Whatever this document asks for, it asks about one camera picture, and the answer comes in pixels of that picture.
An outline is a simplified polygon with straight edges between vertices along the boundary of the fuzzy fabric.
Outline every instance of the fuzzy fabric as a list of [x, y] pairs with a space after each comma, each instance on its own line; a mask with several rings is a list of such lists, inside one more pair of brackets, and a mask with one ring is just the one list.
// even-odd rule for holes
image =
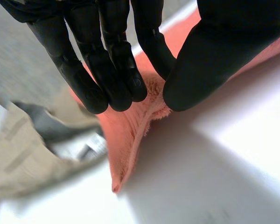
[[[186, 20], [173, 26], [165, 33], [166, 42], [174, 54], [178, 55], [189, 31], [200, 21], [196, 10]], [[250, 63], [234, 76], [280, 53], [280, 39], [262, 51]], [[148, 97], [140, 103], [133, 103], [125, 112], [115, 112], [108, 108], [98, 115], [105, 132], [108, 145], [108, 156], [112, 175], [112, 190], [118, 193], [133, 171], [139, 152], [142, 137], [148, 132], [152, 120], [161, 119], [170, 114], [162, 97], [164, 81], [156, 74], [144, 53], [136, 56], [136, 62], [148, 88]], [[81, 101], [71, 91], [74, 99]]]

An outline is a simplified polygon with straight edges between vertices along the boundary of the gray floor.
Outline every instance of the gray floor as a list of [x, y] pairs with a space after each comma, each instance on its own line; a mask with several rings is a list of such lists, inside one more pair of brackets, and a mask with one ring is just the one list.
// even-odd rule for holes
[[[165, 0], [163, 21], [188, 1]], [[128, 40], [135, 45], [132, 12], [128, 27]], [[0, 5], [0, 103], [20, 99], [48, 106], [63, 84], [65, 82], [32, 32]]]

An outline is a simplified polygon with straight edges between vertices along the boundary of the white surface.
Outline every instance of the white surface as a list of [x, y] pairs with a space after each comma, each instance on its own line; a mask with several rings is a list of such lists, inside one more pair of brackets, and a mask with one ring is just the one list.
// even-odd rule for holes
[[104, 161], [2, 203], [0, 224], [280, 224], [280, 56], [155, 122], [141, 148], [118, 197]]

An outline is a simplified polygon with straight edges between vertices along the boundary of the orange towel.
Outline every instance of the orange towel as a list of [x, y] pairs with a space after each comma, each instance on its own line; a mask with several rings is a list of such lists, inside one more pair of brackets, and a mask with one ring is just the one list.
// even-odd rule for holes
[[[165, 33], [166, 42], [174, 56], [178, 55], [189, 31], [200, 21], [196, 10], [186, 20], [174, 25]], [[261, 52], [234, 76], [280, 53], [280, 39]], [[112, 175], [112, 190], [118, 193], [134, 169], [139, 144], [147, 133], [151, 120], [161, 119], [170, 114], [162, 90], [164, 81], [155, 73], [144, 53], [136, 56], [136, 62], [148, 88], [148, 97], [140, 103], [133, 103], [126, 112], [115, 112], [108, 108], [98, 115], [105, 132]], [[81, 101], [71, 92], [74, 99]]]

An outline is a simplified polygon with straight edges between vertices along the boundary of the robotic hand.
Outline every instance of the robotic hand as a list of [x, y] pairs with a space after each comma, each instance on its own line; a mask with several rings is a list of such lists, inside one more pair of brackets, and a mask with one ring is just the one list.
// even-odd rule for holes
[[[95, 114], [142, 101], [147, 90], [126, 40], [129, 0], [0, 0], [27, 22], [56, 67]], [[280, 37], [280, 0], [198, 0], [201, 21], [177, 59], [159, 32], [163, 0], [131, 0], [140, 46], [166, 80], [164, 100], [174, 111], [189, 109], [218, 89]], [[78, 60], [64, 18], [98, 85]], [[100, 24], [105, 45], [101, 42]]]
[[[108, 104], [121, 112], [132, 101], [145, 99], [147, 89], [126, 39], [129, 0], [20, 1], [0, 0], [0, 4], [16, 20], [28, 24], [91, 113], [104, 112]], [[158, 30], [163, 0], [132, 0], [132, 5], [139, 42], [159, 74], [167, 76], [175, 58]], [[64, 20], [97, 84], [78, 60]]]
[[197, 0], [190, 31], [164, 87], [165, 103], [187, 110], [280, 37], [280, 0]]

